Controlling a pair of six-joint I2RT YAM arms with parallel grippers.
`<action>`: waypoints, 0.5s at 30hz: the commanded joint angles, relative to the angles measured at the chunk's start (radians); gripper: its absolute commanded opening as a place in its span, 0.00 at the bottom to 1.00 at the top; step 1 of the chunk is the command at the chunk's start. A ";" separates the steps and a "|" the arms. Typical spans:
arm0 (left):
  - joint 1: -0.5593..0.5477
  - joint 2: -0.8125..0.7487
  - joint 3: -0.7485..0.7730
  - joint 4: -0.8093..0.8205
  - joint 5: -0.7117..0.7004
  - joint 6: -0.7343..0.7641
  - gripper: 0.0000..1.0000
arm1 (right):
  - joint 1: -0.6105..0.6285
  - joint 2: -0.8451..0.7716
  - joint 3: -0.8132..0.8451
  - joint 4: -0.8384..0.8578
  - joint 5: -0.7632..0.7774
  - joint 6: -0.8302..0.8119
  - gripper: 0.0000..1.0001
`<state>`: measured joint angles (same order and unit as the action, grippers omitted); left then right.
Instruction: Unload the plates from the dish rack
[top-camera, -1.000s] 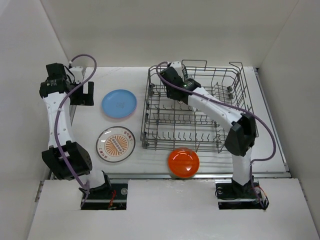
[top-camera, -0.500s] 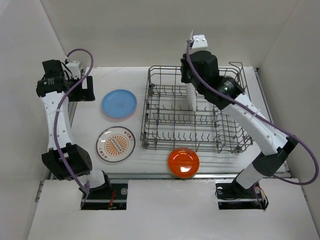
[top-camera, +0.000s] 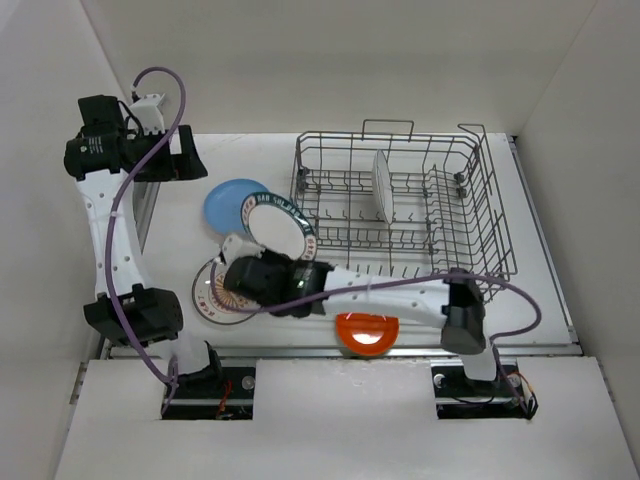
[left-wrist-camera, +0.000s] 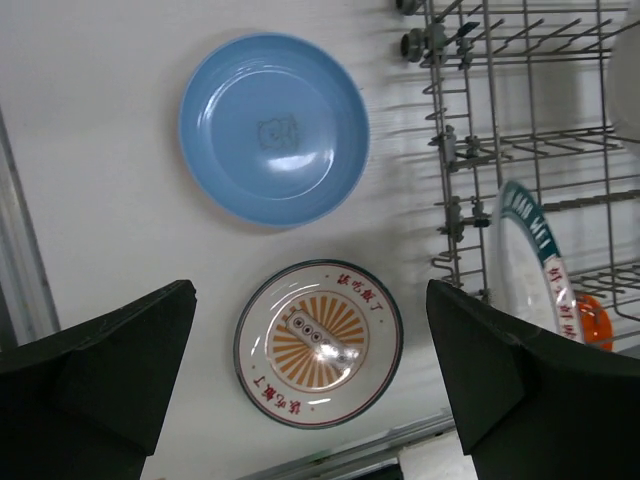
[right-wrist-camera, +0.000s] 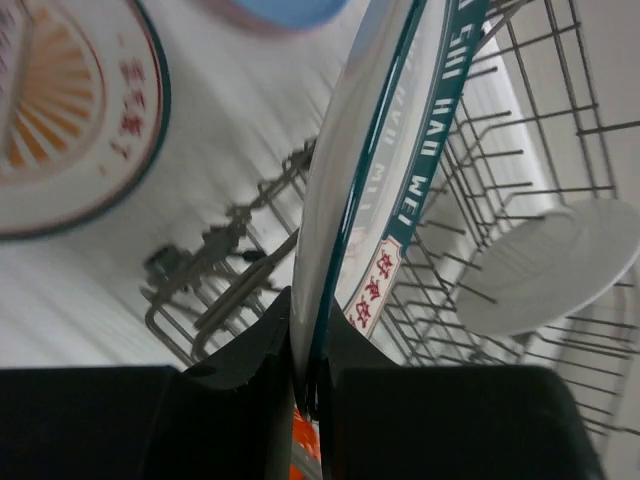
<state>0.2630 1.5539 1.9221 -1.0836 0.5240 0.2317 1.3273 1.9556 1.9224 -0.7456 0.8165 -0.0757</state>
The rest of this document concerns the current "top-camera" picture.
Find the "blue plastic plate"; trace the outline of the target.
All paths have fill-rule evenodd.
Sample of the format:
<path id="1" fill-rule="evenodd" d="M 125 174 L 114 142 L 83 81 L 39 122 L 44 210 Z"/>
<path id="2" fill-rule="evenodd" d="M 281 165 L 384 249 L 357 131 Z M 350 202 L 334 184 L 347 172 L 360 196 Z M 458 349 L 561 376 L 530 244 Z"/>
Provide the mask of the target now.
<path id="1" fill-rule="evenodd" d="M 244 178 L 227 180 L 214 187 L 203 204 L 204 218 L 217 234 L 244 234 L 241 207 L 245 198 L 254 193 L 268 192 L 262 183 Z"/>

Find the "teal rimmed ceramic plate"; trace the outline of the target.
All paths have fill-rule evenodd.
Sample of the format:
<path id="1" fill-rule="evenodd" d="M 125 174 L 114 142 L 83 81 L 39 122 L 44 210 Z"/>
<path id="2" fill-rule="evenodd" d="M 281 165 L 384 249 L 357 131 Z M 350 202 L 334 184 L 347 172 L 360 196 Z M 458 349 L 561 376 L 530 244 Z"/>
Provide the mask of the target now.
<path id="1" fill-rule="evenodd" d="M 293 260 L 314 260 L 318 241 L 311 222 L 290 200 L 272 192 L 248 195 L 241 221 L 251 239 Z"/>

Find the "orange sunburst ceramic plate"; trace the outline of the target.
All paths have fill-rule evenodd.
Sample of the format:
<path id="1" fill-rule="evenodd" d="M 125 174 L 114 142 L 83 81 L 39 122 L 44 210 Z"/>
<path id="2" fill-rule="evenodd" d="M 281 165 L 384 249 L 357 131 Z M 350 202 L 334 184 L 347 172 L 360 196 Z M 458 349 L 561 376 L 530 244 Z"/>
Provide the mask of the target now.
<path id="1" fill-rule="evenodd" d="M 258 308 L 255 302 L 224 288 L 227 267 L 213 259 L 198 271 L 192 284 L 192 302 L 198 314 L 215 326 L 235 326 L 252 317 L 247 310 Z"/>

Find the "orange plastic plate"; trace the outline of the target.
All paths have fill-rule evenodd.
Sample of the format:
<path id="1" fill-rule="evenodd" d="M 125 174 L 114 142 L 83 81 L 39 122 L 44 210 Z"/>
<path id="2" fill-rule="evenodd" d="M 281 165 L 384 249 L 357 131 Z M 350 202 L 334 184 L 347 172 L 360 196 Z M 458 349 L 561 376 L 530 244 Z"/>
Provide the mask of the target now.
<path id="1" fill-rule="evenodd" d="M 341 313 L 335 317 L 335 330 L 342 344 L 352 353 L 374 357 L 389 351 L 399 335 L 399 319 L 365 313 Z"/>

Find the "white blue-line ceramic plate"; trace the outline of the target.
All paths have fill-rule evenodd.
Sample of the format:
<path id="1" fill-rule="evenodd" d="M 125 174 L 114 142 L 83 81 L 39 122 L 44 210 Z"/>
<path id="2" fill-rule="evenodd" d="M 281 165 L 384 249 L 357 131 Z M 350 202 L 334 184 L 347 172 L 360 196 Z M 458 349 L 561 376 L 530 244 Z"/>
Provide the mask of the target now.
<path id="1" fill-rule="evenodd" d="M 382 219 L 391 224 L 394 213 L 391 174 L 387 157 L 382 150 L 376 151 L 372 164 L 372 191 Z"/>

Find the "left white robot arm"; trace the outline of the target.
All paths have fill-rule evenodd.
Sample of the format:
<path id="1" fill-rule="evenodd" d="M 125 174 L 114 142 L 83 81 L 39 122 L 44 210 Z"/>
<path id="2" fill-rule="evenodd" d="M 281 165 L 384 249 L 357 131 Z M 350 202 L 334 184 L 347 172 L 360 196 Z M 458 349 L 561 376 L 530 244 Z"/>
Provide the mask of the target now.
<path id="1" fill-rule="evenodd" d="M 153 286 L 143 264 L 134 189 L 120 201 L 117 193 L 149 151 L 153 158 L 135 173 L 137 183 L 191 181 L 208 171 L 196 150 L 188 125 L 178 128 L 179 152 L 159 141 L 166 131 L 162 94 L 146 94 L 127 106 L 114 96 L 78 101 L 83 126 L 66 144 L 64 167 L 74 179 L 88 217 L 96 264 L 94 302 L 84 305 L 86 322 L 116 346 L 130 340 L 113 304 L 120 303 L 140 344 L 174 341 L 183 329 L 177 295 Z"/>

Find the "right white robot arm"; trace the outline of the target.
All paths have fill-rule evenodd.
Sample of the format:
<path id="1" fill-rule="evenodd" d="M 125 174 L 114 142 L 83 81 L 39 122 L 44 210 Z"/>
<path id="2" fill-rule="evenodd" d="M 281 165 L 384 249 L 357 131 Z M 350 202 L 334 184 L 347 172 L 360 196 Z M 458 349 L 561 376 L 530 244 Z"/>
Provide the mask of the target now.
<path id="1" fill-rule="evenodd" d="M 487 393 L 500 379 L 484 331 L 484 296 L 476 277 L 462 269 L 393 279 L 326 262 L 292 260 L 263 251 L 215 259 L 226 268 L 223 288 L 258 305 L 258 313 L 306 318 L 359 313 L 419 322 L 440 332 L 440 346 L 459 356 L 465 386 Z"/>

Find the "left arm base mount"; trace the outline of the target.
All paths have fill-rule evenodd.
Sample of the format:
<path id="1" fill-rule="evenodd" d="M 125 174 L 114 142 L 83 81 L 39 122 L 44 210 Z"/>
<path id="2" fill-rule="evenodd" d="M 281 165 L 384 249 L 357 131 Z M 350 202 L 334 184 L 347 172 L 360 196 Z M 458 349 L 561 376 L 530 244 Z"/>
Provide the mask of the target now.
<path id="1" fill-rule="evenodd" d="M 252 420 L 256 368 L 223 366 L 179 377 L 179 387 L 162 420 Z"/>

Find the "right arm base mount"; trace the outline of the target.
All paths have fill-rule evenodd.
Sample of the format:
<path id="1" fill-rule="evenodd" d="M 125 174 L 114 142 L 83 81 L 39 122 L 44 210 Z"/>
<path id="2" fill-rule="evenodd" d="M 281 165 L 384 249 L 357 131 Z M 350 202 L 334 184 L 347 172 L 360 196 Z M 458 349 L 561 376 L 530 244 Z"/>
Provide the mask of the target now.
<path id="1" fill-rule="evenodd" d="M 512 359 L 492 382 L 468 379 L 461 364 L 431 366 L 436 414 L 440 420 L 532 420 L 539 403 L 531 384 Z"/>

